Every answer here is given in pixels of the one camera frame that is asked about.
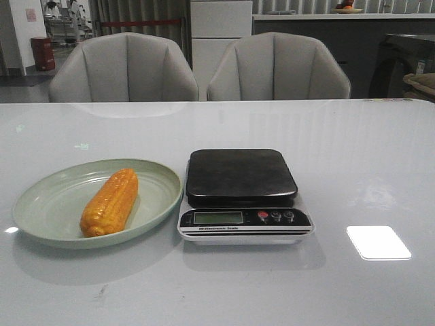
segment light green plate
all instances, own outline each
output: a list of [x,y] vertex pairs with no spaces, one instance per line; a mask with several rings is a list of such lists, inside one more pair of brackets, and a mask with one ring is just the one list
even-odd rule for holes
[[[139,193],[124,231],[85,238],[79,227],[84,207],[121,168],[133,168]],[[30,187],[14,207],[20,230],[46,245],[91,249],[130,240],[154,228],[179,204],[183,187],[170,168],[145,160],[103,160],[59,171]]]

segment scale display screen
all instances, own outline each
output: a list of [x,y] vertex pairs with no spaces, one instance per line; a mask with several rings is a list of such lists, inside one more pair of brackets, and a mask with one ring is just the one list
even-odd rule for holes
[[194,224],[243,223],[242,212],[195,212]]

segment yellow corn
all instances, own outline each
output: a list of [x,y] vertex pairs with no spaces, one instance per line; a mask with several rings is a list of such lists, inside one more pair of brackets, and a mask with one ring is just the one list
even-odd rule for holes
[[139,182],[132,168],[115,172],[86,205],[80,229],[86,237],[122,231],[135,203]]

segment kitchen scale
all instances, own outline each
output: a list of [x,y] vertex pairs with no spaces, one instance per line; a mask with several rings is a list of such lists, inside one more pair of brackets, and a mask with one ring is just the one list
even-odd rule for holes
[[314,225],[283,156],[273,149],[191,154],[177,229],[198,245],[288,245]]

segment chair backrest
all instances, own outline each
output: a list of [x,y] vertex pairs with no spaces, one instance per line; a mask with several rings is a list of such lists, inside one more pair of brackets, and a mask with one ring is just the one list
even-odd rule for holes
[[179,46],[138,33],[79,43],[49,87],[50,102],[197,101],[198,85]]
[[209,101],[349,98],[351,84],[318,39],[263,33],[232,42],[207,87]]

